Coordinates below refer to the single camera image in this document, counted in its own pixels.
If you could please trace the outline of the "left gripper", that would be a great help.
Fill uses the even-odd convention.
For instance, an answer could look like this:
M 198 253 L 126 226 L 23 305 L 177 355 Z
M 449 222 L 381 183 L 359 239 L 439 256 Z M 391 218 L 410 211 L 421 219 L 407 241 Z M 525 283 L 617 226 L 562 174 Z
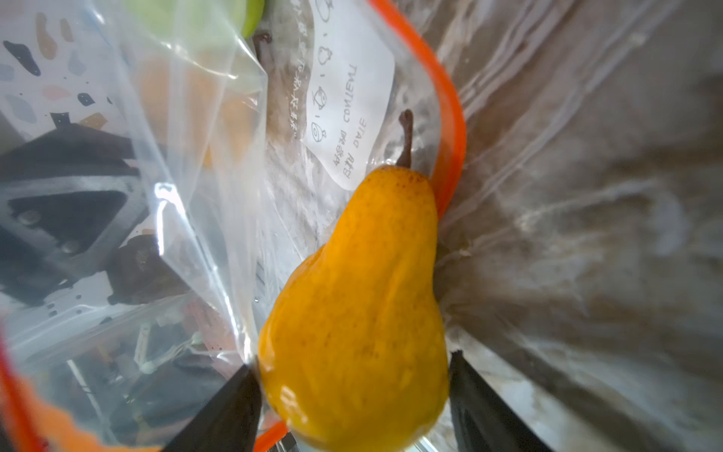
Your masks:
M 149 216 L 133 145 L 79 124 L 1 156 L 1 290 L 40 306 L 62 288 L 105 273 L 109 304 L 143 305 L 186 293 L 156 235 L 133 235 Z

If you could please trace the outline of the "yellow lemon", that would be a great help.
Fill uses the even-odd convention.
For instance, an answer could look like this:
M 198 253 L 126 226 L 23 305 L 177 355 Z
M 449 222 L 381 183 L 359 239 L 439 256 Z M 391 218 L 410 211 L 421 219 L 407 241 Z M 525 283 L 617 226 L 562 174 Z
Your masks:
M 154 137 L 164 145 L 179 139 L 183 152 L 202 151 L 207 169 L 217 165 L 215 156 L 223 149 L 234 162 L 242 160 L 258 126 L 258 83 L 223 84 L 219 76 L 190 65 L 180 73 L 186 81 L 174 93 L 167 58 L 153 58 L 139 68 L 139 98 Z

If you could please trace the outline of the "clear red zip-top bag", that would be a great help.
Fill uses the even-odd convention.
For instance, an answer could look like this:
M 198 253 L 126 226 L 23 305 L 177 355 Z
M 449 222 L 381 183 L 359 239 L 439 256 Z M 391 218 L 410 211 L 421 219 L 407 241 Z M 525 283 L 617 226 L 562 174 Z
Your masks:
M 137 75 L 171 63 L 258 83 L 252 148 L 203 165 L 162 144 Z M 162 451 L 241 367 L 262 392 L 252 451 L 294 449 L 257 376 L 258 338 L 294 268 L 331 235 L 353 191 L 399 160 L 444 211 L 461 172 L 459 99 L 393 1 L 265 1 L 249 38 L 161 39 L 123 1 L 1 5 L 1 155 L 79 124 L 131 140 L 154 234 L 186 293 L 109 304 L 105 273 L 28 306 L 1 290 L 5 451 Z

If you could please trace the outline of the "green lime fruit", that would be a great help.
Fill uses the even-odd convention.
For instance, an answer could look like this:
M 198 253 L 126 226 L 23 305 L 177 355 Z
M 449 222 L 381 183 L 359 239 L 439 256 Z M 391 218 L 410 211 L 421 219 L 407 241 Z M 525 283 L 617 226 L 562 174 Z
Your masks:
M 128 11 L 161 39 L 194 43 L 223 41 L 230 33 L 249 38 L 260 23 L 265 1 L 124 1 Z

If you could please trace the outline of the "orange fruit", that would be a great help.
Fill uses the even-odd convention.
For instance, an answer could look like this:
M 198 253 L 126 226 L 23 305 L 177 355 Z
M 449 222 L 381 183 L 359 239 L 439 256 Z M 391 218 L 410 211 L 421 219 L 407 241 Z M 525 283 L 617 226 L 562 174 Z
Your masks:
M 438 211 L 405 146 L 358 186 L 328 242 L 291 275 L 263 325 L 270 406 L 321 451 L 401 451 L 449 393 L 433 294 Z

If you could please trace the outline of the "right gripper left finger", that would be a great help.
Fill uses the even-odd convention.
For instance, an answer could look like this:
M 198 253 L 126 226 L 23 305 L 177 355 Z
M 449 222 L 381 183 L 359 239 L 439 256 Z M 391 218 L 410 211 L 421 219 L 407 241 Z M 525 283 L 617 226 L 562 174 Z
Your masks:
M 244 365 L 163 452 L 252 452 L 262 410 L 262 392 Z

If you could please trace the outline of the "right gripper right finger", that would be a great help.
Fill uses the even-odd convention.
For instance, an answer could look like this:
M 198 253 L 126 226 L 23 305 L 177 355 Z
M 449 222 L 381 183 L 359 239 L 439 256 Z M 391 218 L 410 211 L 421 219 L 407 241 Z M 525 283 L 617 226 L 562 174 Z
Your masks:
M 450 411 L 458 450 L 551 451 L 474 370 L 460 350 L 452 353 L 449 377 Z

